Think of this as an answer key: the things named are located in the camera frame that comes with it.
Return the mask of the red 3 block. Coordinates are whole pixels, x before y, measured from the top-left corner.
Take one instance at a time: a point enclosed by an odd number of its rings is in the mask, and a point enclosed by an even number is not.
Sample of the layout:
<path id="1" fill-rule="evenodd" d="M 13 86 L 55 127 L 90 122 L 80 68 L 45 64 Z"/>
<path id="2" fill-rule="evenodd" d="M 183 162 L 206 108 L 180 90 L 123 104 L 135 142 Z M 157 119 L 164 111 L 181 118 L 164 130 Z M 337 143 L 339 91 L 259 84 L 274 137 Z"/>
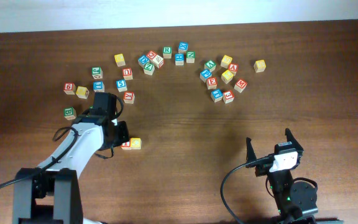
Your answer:
<path id="1" fill-rule="evenodd" d="M 231 90 L 223 92 L 223 101 L 230 103 L 234 101 L 234 94 Z"/>

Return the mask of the red 6 I block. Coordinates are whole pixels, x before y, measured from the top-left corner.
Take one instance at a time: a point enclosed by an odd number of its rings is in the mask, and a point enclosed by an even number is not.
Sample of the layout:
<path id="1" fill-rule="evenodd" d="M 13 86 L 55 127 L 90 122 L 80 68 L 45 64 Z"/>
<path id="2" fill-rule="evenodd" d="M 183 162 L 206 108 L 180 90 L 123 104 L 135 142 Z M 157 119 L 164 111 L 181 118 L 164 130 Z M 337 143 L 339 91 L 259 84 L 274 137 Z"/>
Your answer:
<path id="1" fill-rule="evenodd" d="M 63 91 L 67 95 L 75 95 L 76 94 L 76 86 L 74 83 L 65 83 Z"/>

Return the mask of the blue T umbrella block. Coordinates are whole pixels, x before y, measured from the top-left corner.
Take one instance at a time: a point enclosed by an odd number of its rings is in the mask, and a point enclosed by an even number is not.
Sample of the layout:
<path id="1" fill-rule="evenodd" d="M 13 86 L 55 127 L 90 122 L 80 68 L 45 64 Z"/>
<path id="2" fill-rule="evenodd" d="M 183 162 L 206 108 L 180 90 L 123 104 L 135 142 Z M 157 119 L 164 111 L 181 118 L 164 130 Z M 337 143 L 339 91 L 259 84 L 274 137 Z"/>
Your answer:
<path id="1" fill-rule="evenodd" d="M 223 93 L 220 89 L 215 89 L 211 92 L 211 99 L 214 103 L 221 101 L 223 98 Z"/>

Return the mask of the blue D block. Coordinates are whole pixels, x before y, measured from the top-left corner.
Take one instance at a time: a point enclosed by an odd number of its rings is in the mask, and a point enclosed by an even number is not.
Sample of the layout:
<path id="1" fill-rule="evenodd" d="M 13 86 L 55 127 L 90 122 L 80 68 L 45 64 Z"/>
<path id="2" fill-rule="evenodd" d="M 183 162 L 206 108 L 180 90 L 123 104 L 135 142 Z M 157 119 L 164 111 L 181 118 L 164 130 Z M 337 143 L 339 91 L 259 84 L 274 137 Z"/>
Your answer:
<path id="1" fill-rule="evenodd" d="M 149 58 L 145 55 L 142 55 L 138 58 L 138 64 L 144 68 L 145 67 L 145 64 L 146 63 L 149 63 Z"/>

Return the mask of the green B block left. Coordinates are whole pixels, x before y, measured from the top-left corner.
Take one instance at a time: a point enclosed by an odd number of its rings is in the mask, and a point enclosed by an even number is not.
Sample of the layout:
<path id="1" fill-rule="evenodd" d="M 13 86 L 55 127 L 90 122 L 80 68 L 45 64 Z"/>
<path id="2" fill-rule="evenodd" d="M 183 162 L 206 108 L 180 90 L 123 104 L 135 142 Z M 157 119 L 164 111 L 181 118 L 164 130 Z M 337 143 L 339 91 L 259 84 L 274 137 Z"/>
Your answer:
<path id="1" fill-rule="evenodd" d="M 76 110 L 73 107 L 65 108 L 63 110 L 63 116 L 67 120 L 73 120 L 76 118 Z"/>

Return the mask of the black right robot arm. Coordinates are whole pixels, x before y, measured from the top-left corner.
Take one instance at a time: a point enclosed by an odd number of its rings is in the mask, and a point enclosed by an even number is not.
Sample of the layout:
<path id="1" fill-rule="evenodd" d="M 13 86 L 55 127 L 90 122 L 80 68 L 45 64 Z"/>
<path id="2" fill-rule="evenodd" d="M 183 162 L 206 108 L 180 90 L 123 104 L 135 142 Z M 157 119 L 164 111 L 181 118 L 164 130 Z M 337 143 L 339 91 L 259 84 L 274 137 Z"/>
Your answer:
<path id="1" fill-rule="evenodd" d="M 317 191 L 315 181 L 304 177 L 293 178 L 291 171 L 300 165 L 304 149 L 287 128 L 287 140 L 278 143 L 274 152 L 258 158 L 251 144 L 246 139 L 247 168 L 254 168 L 257 177 L 266 176 L 265 186 L 272 189 L 279 216 L 274 223 L 343 223 L 342 220 L 327 218 L 315 219 L 318 213 Z"/>

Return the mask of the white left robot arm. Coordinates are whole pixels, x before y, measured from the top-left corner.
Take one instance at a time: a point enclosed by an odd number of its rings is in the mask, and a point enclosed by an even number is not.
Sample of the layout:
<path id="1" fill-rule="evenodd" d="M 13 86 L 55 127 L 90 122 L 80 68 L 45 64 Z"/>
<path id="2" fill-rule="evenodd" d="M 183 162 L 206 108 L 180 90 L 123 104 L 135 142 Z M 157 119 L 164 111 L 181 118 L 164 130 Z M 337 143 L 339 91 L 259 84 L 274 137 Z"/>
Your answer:
<path id="1" fill-rule="evenodd" d="M 98 151 L 129 141 L 122 111 L 92 107 L 61 128 L 63 142 L 35 168 L 22 168 L 14 184 L 13 223 L 90 223 L 83 215 L 78 179 Z"/>

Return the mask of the red K block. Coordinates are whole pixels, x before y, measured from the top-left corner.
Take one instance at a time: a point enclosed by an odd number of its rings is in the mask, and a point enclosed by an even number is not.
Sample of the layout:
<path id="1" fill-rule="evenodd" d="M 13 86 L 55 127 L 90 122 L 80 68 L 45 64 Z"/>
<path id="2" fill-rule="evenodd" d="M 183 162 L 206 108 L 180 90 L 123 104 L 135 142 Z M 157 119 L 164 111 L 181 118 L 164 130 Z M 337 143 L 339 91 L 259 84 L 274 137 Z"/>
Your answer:
<path id="1" fill-rule="evenodd" d="M 135 94 L 134 94 L 134 92 L 125 91 L 124 96 L 123 96 L 123 100 L 127 104 L 134 104 L 134 102 L 135 102 Z"/>

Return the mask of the red A block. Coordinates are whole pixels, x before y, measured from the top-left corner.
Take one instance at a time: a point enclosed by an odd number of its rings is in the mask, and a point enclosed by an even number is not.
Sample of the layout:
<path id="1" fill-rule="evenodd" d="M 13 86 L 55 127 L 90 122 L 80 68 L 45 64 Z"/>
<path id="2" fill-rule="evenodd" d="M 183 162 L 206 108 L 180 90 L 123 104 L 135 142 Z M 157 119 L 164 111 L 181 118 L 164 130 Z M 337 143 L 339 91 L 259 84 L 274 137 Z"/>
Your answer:
<path id="1" fill-rule="evenodd" d="M 235 63 L 230 63 L 227 69 L 235 76 L 239 69 L 239 65 Z"/>

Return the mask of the green V block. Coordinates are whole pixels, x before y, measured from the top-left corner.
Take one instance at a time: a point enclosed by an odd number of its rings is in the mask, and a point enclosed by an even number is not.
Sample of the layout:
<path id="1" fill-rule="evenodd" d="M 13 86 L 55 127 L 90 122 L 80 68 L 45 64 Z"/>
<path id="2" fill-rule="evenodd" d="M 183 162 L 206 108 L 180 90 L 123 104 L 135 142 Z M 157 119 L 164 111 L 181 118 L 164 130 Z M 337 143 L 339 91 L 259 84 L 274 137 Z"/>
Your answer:
<path id="1" fill-rule="evenodd" d="M 213 72 L 216 69 L 216 63 L 213 60 L 208 60 L 204 64 L 204 69 L 209 70 L 210 72 Z"/>

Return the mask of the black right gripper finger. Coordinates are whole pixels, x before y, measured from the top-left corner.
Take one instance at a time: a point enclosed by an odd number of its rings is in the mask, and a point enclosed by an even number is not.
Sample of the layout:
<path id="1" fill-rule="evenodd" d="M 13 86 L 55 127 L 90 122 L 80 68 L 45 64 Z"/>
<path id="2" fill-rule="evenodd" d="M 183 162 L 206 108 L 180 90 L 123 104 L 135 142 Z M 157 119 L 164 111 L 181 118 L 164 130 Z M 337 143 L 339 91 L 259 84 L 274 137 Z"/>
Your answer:
<path id="1" fill-rule="evenodd" d="M 251 164 L 257 160 L 254 149 L 251 144 L 251 138 L 246 138 L 246 148 L 247 148 L 247 163 Z"/>
<path id="2" fill-rule="evenodd" d="M 299 144 L 299 142 L 292 135 L 289 128 L 285 129 L 285 135 L 287 137 L 287 141 L 292 143 L 293 147 L 296 149 L 297 152 L 303 152 L 302 146 Z"/>

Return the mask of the green R block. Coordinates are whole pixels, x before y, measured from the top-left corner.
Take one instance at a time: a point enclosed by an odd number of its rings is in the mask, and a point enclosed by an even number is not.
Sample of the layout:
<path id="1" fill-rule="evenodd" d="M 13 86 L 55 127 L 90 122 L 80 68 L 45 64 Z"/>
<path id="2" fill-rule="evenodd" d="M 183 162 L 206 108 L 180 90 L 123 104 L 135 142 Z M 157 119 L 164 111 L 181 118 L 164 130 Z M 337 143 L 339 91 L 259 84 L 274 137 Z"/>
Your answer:
<path id="1" fill-rule="evenodd" d="M 171 58 L 172 57 L 172 48 L 168 46 L 163 47 L 163 58 Z"/>

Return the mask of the yellow block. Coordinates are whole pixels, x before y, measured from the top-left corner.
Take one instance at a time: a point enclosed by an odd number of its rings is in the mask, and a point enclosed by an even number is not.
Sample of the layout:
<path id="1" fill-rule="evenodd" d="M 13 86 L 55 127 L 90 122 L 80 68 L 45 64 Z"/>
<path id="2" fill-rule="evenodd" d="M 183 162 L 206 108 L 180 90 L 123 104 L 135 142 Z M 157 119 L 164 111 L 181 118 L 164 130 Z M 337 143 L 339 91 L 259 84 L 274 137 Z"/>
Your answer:
<path id="1" fill-rule="evenodd" d="M 131 138 L 131 149 L 140 150 L 142 148 L 141 138 Z"/>
<path id="2" fill-rule="evenodd" d="M 114 55 L 114 60 L 118 67 L 123 67 L 126 64 L 125 58 L 123 54 Z"/>
<path id="3" fill-rule="evenodd" d="M 87 87 L 85 86 L 78 86 L 76 88 L 76 96 L 81 98 L 81 99 L 87 99 L 89 96 L 89 90 L 87 89 Z"/>
<path id="4" fill-rule="evenodd" d="M 221 60 L 220 66 L 223 68 L 228 68 L 228 66 L 232 63 L 232 57 L 228 55 L 224 55 Z"/>
<path id="5" fill-rule="evenodd" d="M 265 60 L 256 60 L 254 63 L 254 70 L 256 73 L 263 72 L 266 69 Z"/>
<path id="6" fill-rule="evenodd" d="M 233 77 L 234 75 L 230 70 L 226 70 L 221 75 L 221 79 L 225 84 L 228 84 L 233 79 Z"/>

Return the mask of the red E block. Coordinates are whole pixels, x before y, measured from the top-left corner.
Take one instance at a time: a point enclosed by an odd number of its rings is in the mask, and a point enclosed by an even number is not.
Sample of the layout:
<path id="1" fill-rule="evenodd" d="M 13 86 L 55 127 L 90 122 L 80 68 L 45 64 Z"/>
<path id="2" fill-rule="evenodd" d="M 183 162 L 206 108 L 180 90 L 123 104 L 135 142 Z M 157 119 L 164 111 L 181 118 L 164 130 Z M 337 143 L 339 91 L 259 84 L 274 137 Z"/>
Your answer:
<path id="1" fill-rule="evenodd" d="M 215 77 L 209 77 L 206 79 L 206 86 L 208 90 L 217 88 L 217 79 Z"/>

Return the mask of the blue H block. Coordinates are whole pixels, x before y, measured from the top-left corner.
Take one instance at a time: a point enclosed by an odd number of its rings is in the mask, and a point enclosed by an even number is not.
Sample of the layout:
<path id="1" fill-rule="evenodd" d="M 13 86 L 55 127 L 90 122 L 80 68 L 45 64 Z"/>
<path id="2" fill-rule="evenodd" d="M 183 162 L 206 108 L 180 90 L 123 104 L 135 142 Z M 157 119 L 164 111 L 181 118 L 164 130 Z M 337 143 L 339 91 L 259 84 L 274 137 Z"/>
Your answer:
<path id="1" fill-rule="evenodd" d="M 184 65 L 184 55 L 183 54 L 175 54 L 175 65 L 182 66 Z"/>

